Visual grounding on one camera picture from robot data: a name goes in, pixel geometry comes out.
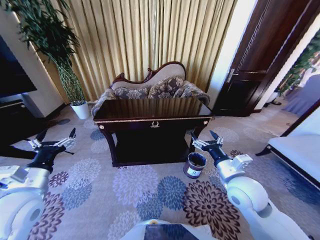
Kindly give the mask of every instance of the television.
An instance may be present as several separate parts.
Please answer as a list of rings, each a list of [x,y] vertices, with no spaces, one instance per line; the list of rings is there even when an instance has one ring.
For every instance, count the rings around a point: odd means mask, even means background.
[[[0,98],[37,90],[1,35],[0,83]]]

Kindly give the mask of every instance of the chair leg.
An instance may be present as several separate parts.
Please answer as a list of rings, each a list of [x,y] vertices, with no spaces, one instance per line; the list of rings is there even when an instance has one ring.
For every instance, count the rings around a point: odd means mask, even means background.
[[[267,145],[261,152],[257,153],[256,156],[262,156],[271,153],[271,146]]]

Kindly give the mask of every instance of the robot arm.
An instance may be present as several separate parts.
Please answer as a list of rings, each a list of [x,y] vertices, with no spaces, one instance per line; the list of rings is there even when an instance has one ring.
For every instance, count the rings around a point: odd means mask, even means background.
[[[14,192],[0,198],[0,240],[25,240],[41,217],[45,205],[33,191]]]
[[[36,152],[33,162],[0,167],[0,240],[26,240],[44,211],[43,197],[57,154],[66,152],[76,140],[74,128],[61,141],[42,142],[46,132],[29,141]]]
[[[227,184],[229,201],[237,207],[257,240],[309,240],[302,229],[268,198],[264,187],[256,180],[238,176]]]
[[[247,154],[234,159],[221,149],[223,138],[210,131],[213,141],[201,141],[192,136],[193,145],[210,153],[229,201],[247,220],[256,240],[309,240],[302,229],[271,202],[265,188],[256,180],[246,177],[244,166],[252,162]]]

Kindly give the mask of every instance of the console table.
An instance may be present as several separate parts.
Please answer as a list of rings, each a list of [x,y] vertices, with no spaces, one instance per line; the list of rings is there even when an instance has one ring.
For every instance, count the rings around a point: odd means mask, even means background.
[[[198,137],[212,116],[195,97],[117,99],[104,101],[93,121],[109,144],[112,166],[119,167],[185,162],[195,151],[186,130]]]

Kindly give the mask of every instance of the green leaves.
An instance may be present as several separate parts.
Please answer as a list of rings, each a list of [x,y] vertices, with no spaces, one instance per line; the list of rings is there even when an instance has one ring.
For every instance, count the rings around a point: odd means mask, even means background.
[[[280,83],[279,93],[282,95],[286,90],[293,86],[297,86],[304,72],[311,68],[315,54],[320,51],[320,30],[314,35],[310,43],[303,50],[299,58],[295,61],[294,65],[285,75]]]
[[[57,1],[62,9],[69,10],[65,0]],[[72,46],[79,46],[79,40],[72,29],[58,18],[58,14],[67,18],[63,12],[55,9],[51,0],[0,0],[0,7],[18,15],[20,40],[26,43],[27,48],[32,43],[37,52],[48,56],[56,64],[71,104],[84,104],[85,97],[71,69],[70,60],[76,53]]]
[[[69,9],[64,0],[58,2],[65,10]],[[54,62],[64,62],[75,53],[70,46],[78,46],[79,40],[72,29],[59,20],[57,14],[61,12],[54,9],[50,0],[0,0],[0,3],[5,11],[14,10],[19,16],[23,42],[32,42]]]

